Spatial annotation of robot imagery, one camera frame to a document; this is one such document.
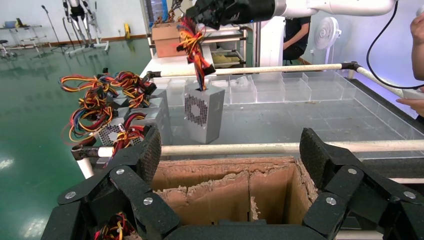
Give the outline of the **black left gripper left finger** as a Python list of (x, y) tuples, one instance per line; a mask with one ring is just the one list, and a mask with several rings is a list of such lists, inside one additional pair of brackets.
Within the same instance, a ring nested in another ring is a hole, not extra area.
[(161, 158), (159, 131), (150, 128), (142, 143), (117, 151), (106, 168), (57, 199), (58, 240), (98, 240), (109, 219), (122, 212), (144, 240), (164, 240), (180, 218), (151, 189)]

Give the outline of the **bare person hand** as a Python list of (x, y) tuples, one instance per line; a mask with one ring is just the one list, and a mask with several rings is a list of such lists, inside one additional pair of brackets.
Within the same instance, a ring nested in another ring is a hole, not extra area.
[(419, 116), (424, 116), (424, 100), (423, 99), (406, 99), (399, 98), (396, 102), (409, 106), (412, 110), (414, 110)]

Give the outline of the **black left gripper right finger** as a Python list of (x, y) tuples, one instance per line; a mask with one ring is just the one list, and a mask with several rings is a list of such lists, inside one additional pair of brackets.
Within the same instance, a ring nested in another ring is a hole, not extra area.
[(348, 149), (324, 143), (311, 128), (302, 131), (299, 151), (319, 190), (303, 226), (333, 240), (354, 213), (385, 240), (423, 239), (424, 197), (417, 191), (371, 170)]

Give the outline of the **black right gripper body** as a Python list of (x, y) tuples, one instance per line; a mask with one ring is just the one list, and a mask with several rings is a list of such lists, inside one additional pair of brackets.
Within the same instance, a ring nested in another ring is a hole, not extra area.
[(211, 10), (211, 27), (248, 24), (269, 20), (276, 8), (274, 0), (218, 0)]

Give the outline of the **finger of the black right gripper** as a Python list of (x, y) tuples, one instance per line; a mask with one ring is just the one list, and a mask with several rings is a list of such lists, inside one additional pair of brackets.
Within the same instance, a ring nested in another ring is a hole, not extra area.
[(185, 16), (195, 21), (214, 21), (216, 20), (215, 10), (215, 0), (197, 0), (186, 10)]
[(212, 29), (219, 29), (220, 28), (220, 20), (216, 18), (215, 16), (210, 15), (199, 15), (198, 16), (198, 23), (201, 23), (205, 25), (206, 27), (212, 28)]

